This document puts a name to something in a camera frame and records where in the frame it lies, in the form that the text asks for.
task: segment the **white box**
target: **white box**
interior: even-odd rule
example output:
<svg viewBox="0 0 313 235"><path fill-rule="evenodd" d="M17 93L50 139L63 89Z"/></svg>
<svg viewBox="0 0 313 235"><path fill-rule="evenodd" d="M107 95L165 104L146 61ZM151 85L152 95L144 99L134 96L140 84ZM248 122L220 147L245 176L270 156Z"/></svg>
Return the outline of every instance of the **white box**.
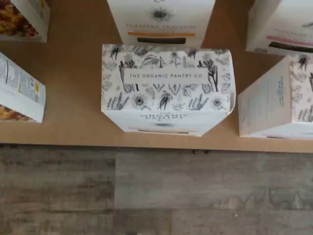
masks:
<svg viewBox="0 0 313 235"><path fill-rule="evenodd" d="M228 50L103 46L101 110L125 132L202 136L235 99Z"/></svg>
<svg viewBox="0 0 313 235"><path fill-rule="evenodd" d="M0 120L42 122L45 86L0 53Z"/></svg>
<svg viewBox="0 0 313 235"><path fill-rule="evenodd" d="M287 56L238 96L240 136L313 139L313 58Z"/></svg>
<svg viewBox="0 0 313 235"><path fill-rule="evenodd" d="M201 47L215 0L108 0L125 45Z"/></svg>
<svg viewBox="0 0 313 235"><path fill-rule="evenodd" d="M313 1L256 0L249 13L248 51L313 53Z"/></svg>
<svg viewBox="0 0 313 235"><path fill-rule="evenodd" d="M45 0L0 0L0 40L46 42L49 21Z"/></svg>

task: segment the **food packaging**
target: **food packaging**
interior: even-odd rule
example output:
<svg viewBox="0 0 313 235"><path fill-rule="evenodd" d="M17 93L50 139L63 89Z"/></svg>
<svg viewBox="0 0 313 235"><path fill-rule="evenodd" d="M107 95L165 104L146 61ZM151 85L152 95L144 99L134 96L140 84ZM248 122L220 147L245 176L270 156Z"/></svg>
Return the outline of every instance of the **food packaging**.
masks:
<svg viewBox="0 0 313 235"><path fill-rule="evenodd" d="M124 132L202 136L235 98L228 50L103 45L101 110Z"/></svg>
<svg viewBox="0 0 313 235"><path fill-rule="evenodd" d="M313 58L287 56L238 96L240 135L313 139Z"/></svg>
<svg viewBox="0 0 313 235"><path fill-rule="evenodd" d="M46 42L49 21L45 0L0 0L0 40Z"/></svg>
<svg viewBox="0 0 313 235"><path fill-rule="evenodd" d="M42 122L45 86L0 53L0 120Z"/></svg>
<svg viewBox="0 0 313 235"><path fill-rule="evenodd" d="M215 0L108 0L125 45L200 48Z"/></svg>
<svg viewBox="0 0 313 235"><path fill-rule="evenodd" d="M256 0L247 50L278 55L313 53L313 1Z"/></svg>

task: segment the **table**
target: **table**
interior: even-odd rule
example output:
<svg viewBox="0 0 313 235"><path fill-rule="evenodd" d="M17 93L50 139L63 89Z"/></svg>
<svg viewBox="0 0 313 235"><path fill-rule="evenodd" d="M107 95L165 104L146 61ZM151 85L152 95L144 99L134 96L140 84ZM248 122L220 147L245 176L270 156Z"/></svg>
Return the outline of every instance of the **table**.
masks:
<svg viewBox="0 0 313 235"><path fill-rule="evenodd" d="M0 142L313 152L311 141L240 138L237 108L203 137L123 133L101 113L101 46L121 43L105 0L51 0L47 44L1 42L0 51L46 85L42 124L0 123ZM217 0L204 48L228 48L240 93L281 57L245 52L253 0Z"/></svg>

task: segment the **product box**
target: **product box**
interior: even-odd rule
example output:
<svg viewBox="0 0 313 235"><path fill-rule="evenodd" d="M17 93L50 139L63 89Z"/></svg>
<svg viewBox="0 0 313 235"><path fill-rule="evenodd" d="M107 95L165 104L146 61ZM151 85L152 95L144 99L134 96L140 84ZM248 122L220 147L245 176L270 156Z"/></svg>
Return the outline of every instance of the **product box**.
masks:
<svg viewBox="0 0 313 235"><path fill-rule="evenodd" d="M247 50L313 53L313 1L256 0L249 13Z"/></svg>
<svg viewBox="0 0 313 235"><path fill-rule="evenodd" d="M125 132L202 136L235 98L228 50L103 46L101 110Z"/></svg>
<svg viewBox="0 0 313 235"><path fill-rule="evenodd" d="M49 21L45 0L0 0L0 40L46 42Z"/></svg>
<svg viewBox="0 0 313 235"><path fill-rule="evenodd" d="M0 120L42 122L45 86L0 53Z"/></svg>
<svg viewBox="0 0 313 235"><path fill-rule="evenodd" d="M108 0L125 45L144 43L200 48L215 0Z"/></svg>
<svg viewBox="0 0 313 235"><path fill-rule="evenodd" d="M287 56L238 96L240 136L313 139L313 58Z"/></svg>

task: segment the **wooden floor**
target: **wooden floor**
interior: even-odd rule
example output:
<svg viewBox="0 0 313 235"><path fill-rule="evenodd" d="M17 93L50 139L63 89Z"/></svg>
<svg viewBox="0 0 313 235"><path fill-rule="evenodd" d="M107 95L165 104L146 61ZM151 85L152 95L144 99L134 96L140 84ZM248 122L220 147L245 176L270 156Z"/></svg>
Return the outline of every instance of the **wooden floor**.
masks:
<svg viewBox="0 0 313 235"><path fill-rule="evenodd" d="M313 156L0 149L0 235L312 235Z"/></svg>

